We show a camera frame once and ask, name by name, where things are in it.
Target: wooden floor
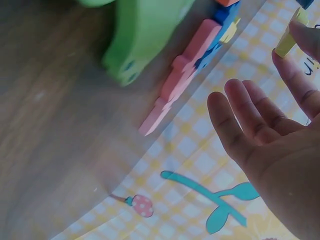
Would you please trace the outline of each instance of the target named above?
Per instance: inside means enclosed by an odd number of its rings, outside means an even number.
[[[49,239],[118,186],[190,97],[154,134],[139,135],[170,63],[210,4],[196,1],[164,51],[120,88],[100,66],[115,3],[0,2],[0,239]]]

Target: finger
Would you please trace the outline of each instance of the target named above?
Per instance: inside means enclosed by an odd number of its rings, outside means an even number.
[[[228,100],[222,93],[211,93],[207,105],[211,122],[225,151],[244,168],[257,146],[244,135]]]
[[[308,81],[295,62],[288,57],[281,58],[272,51],[273,63],[284,83],[304,113],[313,120],[320,113],[320,92]]]
[[[242,82],[248,91],[250,98],[270,128],[281,136],[304,129],[305,126],[288,119],[288,117],[267,97],[267,95],[253,81]]]
[[[248,137],[260,144],[271,143],[280,137],[274,129],[266,124],[241,81],[238,79],[229,80],[225,84],[225,92],[244,133]]]
[[[320,29],[307,27],[298,21],[292,21],[289,29],[299,48],[320,62]]]

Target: yellow checkered mat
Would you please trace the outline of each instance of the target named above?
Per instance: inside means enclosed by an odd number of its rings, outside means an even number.
[[[241,169],[226,155],[207,111],[207,96],[230,78],[255,81],[290,118],[306,124],[280,79],[271,51],[299,5],[268,0],[121,185],[52,240],[291,240]],[[320,23],[320,2],[307,10]],[[291,54],[310,81],[317,65]]]

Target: orange foam piece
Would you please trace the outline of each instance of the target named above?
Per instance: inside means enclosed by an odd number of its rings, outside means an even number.
[[[139,132],[147,136],[152,133],[168,114],[172,104],[182,95],[196,75],[195,63],[209,48],[221,26],[211,19],[205,19],[196,31],[182,55],[177,56],[173,70],[165,80],[160,97],[155,101],[154,108],[144,120]]]
[[[232,4],[239,2],[240,0],[216,0],[216,1],[225,7],[229,7]]]

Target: green plastic toy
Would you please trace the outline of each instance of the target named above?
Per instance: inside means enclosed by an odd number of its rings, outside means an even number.
[[[82,5],[89,8],[101,7],[103,5],[107,5],[115,0],[78,0]]]
[[[79,0],[101,6],[112,0]],[[166,46],[195,0],[117,0],[116,32],[102,64],[121,85],[132,83]]]

